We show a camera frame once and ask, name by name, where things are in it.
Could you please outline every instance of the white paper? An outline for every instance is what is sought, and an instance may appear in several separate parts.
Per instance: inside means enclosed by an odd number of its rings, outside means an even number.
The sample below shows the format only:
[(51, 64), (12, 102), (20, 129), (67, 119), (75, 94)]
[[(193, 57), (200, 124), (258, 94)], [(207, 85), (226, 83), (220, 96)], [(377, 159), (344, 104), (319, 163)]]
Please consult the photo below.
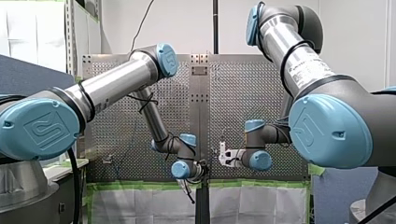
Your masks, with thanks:
[(64, 3), (37, 2), (37, 43), (64, 42)]
[(10, 40), (36, 42), (35, 2), (7, 2), (7, 28)]
[(91, 15), (87, 14), (88, 22), (88, 52), (90, 54), (100, 54), (101, 51), (101, 34), (100, 23), (96, 21)]
[(0, 5), (0, 38), (8, 39), (7, 12)]
[(10, 56), (28, 63), (37, 63), (37, 43), (27, 40), (9, 40)]
[(60, 72), (65, 72), (66, 48), (64, 43), (39, 43), (37, 64)]
[(0, 37), (0, 54), (9, 57), (9, 43), (7, 38)]
[(87, 15), (85, 10), (82, 9), (80, 6), (75, 6), (74, 9), (78, 65), (76, 75), (82, 77), (82, 55), (89, 52)]
[(36, 20), (38, 64), (65, 72), (64, 3), (37, 2)]

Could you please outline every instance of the metal pole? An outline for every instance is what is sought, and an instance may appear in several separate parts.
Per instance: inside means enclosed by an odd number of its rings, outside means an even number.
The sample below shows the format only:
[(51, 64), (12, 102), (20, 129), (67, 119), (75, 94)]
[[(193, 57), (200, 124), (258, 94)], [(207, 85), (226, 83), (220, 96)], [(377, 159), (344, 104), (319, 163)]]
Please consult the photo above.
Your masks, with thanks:
[(213, 0), (213, 53), (219, 54), (219, 0)]

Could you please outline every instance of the metal frame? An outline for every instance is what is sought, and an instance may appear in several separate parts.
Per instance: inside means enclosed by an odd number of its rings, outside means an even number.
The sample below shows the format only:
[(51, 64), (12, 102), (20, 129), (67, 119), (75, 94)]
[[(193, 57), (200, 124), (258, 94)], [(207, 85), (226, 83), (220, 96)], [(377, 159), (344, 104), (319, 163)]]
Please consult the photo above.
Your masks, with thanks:
[(75, 77), (77, 75), (77, 47), (76, 32), (74, 25), (74, 0), (65, 0), (65, 23), (66, 23), (66, 71)]
[[(164, 117), (165, 124), (168, 129), (172, 132), (174, 130), (174, 134), (179, 134), (175, 132), (176, 126), (183, 125), (184, 128), (181, 128), (183, 132), (193, 133), (198, 138), (198, 148), (197, 148), (197, 160), (206, 159), (209, 162), (209, 166), (211, 168), (211, 176), (208, 178), (220, 178), (220, 179), (235, 179), (235, 178), (253, 178), (253, 179), (271, 179), (271, 180), (285, 180), (285, 181), (301, 181), (309, 179), (309, 175), (307, 172), (307, 163), (298, 156), (298, 153), (292, 148), (283, 148), (280, 146), (269, 146), (268, 150), (270, 154), (273, 154), (276, 159), (277, 164), (282, 164), (279, 167), (275, 166), (269, 172), (253, 172), (248, 168), (229, 168), (225, 166), (220, 166), (219, 162), (214, 159), (214, 154), (211, 147), (217, 147), (219, 142), (217, 142), (217, 138), (219, 136), (219, 129), (211, 126), (214, 122), (217, 124), (224, 125), (233, 125), (237, 128), (237, 131), (240, 134), (243, 134), (243, 124), (246, 119), (269, 119), (269, 121), (273, 121), (277, 119), (279, 116), (279, 110), (281, 105), (281, 98), (283, 96), (283, 89), (280, 84), (280, 80), (278, 78), (278, 72), (274, 68), (273, 65), (264, 61), (262, 56), (259, 55), (206, 55), (206, 54), (193, 54), (193, 55), (178, 55), (180, 63), (180, 71), (184, 74), (188, 72), (188, 77), (183, 79), (182, 85), (187, 85), (186, 88), (180, 89), (177, 86), (177, 83), (173, 83), (173, 81), (178, 79), (178, 76), (162, 80), (158, 86), (154, 85), (152, 87), (153, 91), (156, 92), (155, 97), (160, 100), (160, 112)], [(121, 64), (127, 60), (126, 55), (84, 55), (83, 56), (83, 69), (84, 69), (84, 78), (89, 78), (95, 74), (99, 74), (104, 72), (118, 64)], [(238, 90), (238, 94), (241, 92), (246, 92), (247, 94), (244, 97), (250, 97), (250, 94), (254, 94), (251, 98), (254, 98), (251, 101), (239, 102), (239, 105), (236, 105), (238, 108), (233, 109), (233, 102), (228, 102), (226, 105), (219, 105), (219, 98), (223, 93), (231, 94), (233, 93), (233, 86), (230, 88), (224, 87), (220, 88), (220, 91), (229, 91), (221, 92), (219, 94), (217, 91), (216, 85), (228, 85), (227, 80), (223, 79), (224, 83), (218, 82), (217, 78), (242, 78), (243, 82), (240, 85), (251, 85), (250, 81), (255, 82), (255, 86), (253, 91), (249, 86), (242, 87), (242, 89)], [(158, 88), (164, 88), (168, 86), (167, 92), (158, 91)], [(266, 88), (267, 91), (262, 91), (260, 87)], [(188, 101), (188, 109), (181, 108), (183, 105), (180, 103), (175, 103), (178, 101)], [(126, 106), (126, 103), (120, 102), (120, 110), (123, 106)], [(162, 105), (174, 104), (171, 110), (162, 107)], [(213, 110), (216, 106), (231, 108), (231, 112), (227, 112), (233, 115), (233, 119), (225, 118), (223, 121), (219, 120), (219, 116), (223, 116), (219, 113), (218, 110)], [(187, 115), (182, 116), (181, 119), (175, 119), (173, 113), (179, 114), (178, 110), (188, 110)], [(132, 108), (132, 110), (128, 112), (128, 117), (139, 117), (142, 116), (137, 114), (137, 108)], [(100, 117), (95, 120), (92, 124), (94, 125), (96, 122), (102, 122), (101, 119), (111, 119), (106, 116)], [(142, 130), (136, 139), (141, 141), (140, 144), (144, 144), (144, 142), (148, 143), (147, 148), (139, 148), (138, 150), (148, 150), (149, 151), (149, 132), (146, 133), (146, 125), (145, 122), (142, 121), (139, 127)], [(88, 149), (87, 158), (92, 159), (91, 169), (101, 169), (100, 167), (104, 165), (106, 162), (110, 162), (112, 158), (109, 157), (109, 161), (101, 158), (103, 157), (103, 151), (100, 151), (97, 146), (92, 142), (93, 136), (92, 132), (89, 129), (92, 126), (88, 127), (88, 131), (86, 132), (86, 148)], [(236, 137), (236, 133), (229, 133), (231, 138)], [(101, 162), (95, 162), (95, 159), (103, 159)], [(161, 164), (157, 164), (158, 161), (153, 161), (154, 167), (164, 166), (163, 161)], [(155, 181), (173, 181), (172, 176), (170, 175), (169, 168), (172, 162), (166, 162), (165, 167), (163, 169), (168, 169), (166, 171), (166, 178), (164, 177), (164, 173), (162, 175), (157, 174), (155, 176), (162, 177), (149, 177), (148, 180)], [(157, 172), (164, 172), (164, 170), (157, 169)], [(129, 173), (129, 175), (124, 176), (122, 179), (128, 180), (141, 180), (145, 179), (144, 176), (139, 175), (133, 177), (133, 173)], [(89, 178), (89, 181), (113, 181), (114, 178), (104, 177), (101, 178), (97, 176), (96, 178)]]

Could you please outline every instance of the small metal object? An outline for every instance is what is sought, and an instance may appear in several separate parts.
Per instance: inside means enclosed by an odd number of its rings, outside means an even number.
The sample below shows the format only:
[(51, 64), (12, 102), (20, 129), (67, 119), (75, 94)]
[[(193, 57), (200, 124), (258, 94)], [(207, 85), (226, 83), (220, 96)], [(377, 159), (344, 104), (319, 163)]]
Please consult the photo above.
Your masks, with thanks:
[(102, 159), (103, 164), (112, 164), (113, 163), (113, 155), (108, 155)]
[(193, 66), (191, 74), (193, 76), (207, 76), (207, 66)]

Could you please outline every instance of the wire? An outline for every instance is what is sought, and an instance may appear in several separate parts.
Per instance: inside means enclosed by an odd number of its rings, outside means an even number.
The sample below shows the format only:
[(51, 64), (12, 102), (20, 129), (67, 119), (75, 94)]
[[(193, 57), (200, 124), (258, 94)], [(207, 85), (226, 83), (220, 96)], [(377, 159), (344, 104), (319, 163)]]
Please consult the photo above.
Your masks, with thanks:
[[(186, 143), (184, 143), (183, 141), (181, 141), (181, 139), (180, 139), (178, 136), (174, 136), (171, 132), (169, 132), (168, 134), (169, 134), (168, 136), (171, 136), (171, 140), (168, 141), (168, 145), (167, 145), (167, 147), (166, 147), (166, 152), (167, 152), (167, 153), (166, 153), (166, 157), (165, 157), (165, 160), (166, 160), (166, 161), (168, 160), (169, 155), (170, 155), (171, 152), (172, 152), (172, 148), (173, 148), (174, 145), (175, 145), (175, 139), (178, 139), (179, 142), (181, 142), (181, 143), (184, 144), (189, 150), (191, 150), (191, 151), (192, 151), (192, 154), (194, 154), (194, 157), (196, 156), (196, 152), (195, 152), (195, 150), (194, 150), (191, 146), (189, 146), (189, 145), (187, 145)], [(193, 161), (193, 159), (191, 159), (191, 158), (181, 158), (181, 157), (177, 157), (177, 158), (180, 159), (180, 160)]]
[(190, 198), (191, 203), (192, 203), (192, 204), (195, 204), (195, 200), (191, 197), (191, 193), (190, 193), (188, 190), (187, 190), (187, 196)]
[(381, 214), (383, 211), (391, 207), (396, 203), (396, 196), (388, 200), (387, 202), (383, 203), (381, 206), (379, 206), (377, 209), (374, 210), (370, 215), (365, 217), (362, 221), (360, 221), (358, 224), (366, 224), (369, 221), (371, 221), (373, 218)]
[(282, 59), (282, 63), (280, 64), (280, 80), (282, 81), (282, 86), (285, 89), (285, 91), (290, 95), (291, 98), (294, 98), (294, 96), (291, 94), (291, 91), (289, 90), (288, 85), (286, 84), (286, 80), (285, 80), (285, 67), (286, 67), (286, 62), (289, 59), (289, 56), (295, 51), (297, 50), (297, 48), (299, 48), (300, 46), (304, 45), (304, 44), (308, 44), (309, 47), (311, 47), (312, 49), (314, 48), (314, 43), (312, 43), (312, 41), (310, 40), (302, 40), (300, 42), (298, 42), (297, 44), (293, 45), (288, 52), (286, 52), (285, 56)]
[(70, 158), (70, 163), (72, 165), (73, 172), (73, 182), (74, 182), (74, 194), (75, 194), (75, 205), (74, 205), (74, 214), (73, 214), (73, 224), (78, 224), (79, 222), (79, 206), (80, 206), (80, 189), (79, 189), (79, 170), (77, 166), (77, 159), (74, 155), (73, 149), (70, 148), (67, 150), (67, 154)]
[(139, 114), (142, 114), (142, 110), (143, 110), (150, 102), (154, 103), (155, 105), (158, 105), (158, 101), (157, 101), (157, 100), (152, 100), (152, 97), (154, 96), (154, 92), (152, 92), (152, 93), (149, 95), (149, 97), (148, 97), (147, 100), (146, 100), (146, 99), (140, 99), (140, 98), (134, 97), (134, 96), (132, 96), (132, 95), (126, 95), (126, 96), (129, 97), (129, 98), (131, 98), (131, 99), (137, 100), (137, 101), (146, 102), (145, 104), (142, 105), (142, 107), (140, 107), (140, 109), (139, 109)]
[(288, 142), (287, 142), (286, 145), (280, 144), (282, 147), (289, 147), (289, 146), (291, 145), (291, 140), (290, 140), (289, 136), (288, 136), (281, 128), (279, 128), (277, 124), (271, 124), (271, 123), (269, 123), (269, 124), (266, 124), (266, 125), (271, 126), (271, 127), (274, 127), (274, 128), (276, 129), (277, 132), (282, 133), (282, 135), (288, 140)]
[(146, 9), (145, 16), (143, 17), (142, 21), (140, 22), (139, 29), (137, 30), (137, 33), (134, 36), (134, 40), (133, 40), (132, 46), (131, 46), (131, 52), (134, 51), (134, 42), (136, 41), (137, 37), (140, 34), (140, 30), (142, 29), (143, 23), (145, 22), (145, 19), (146, 19), (147, 15), (149, 14), (149, 9), (151, 8), (151, 5), (153, 3), (154, 3), (154, 0), (151, 0), (151, 2), (148, 4), (148, 8)]

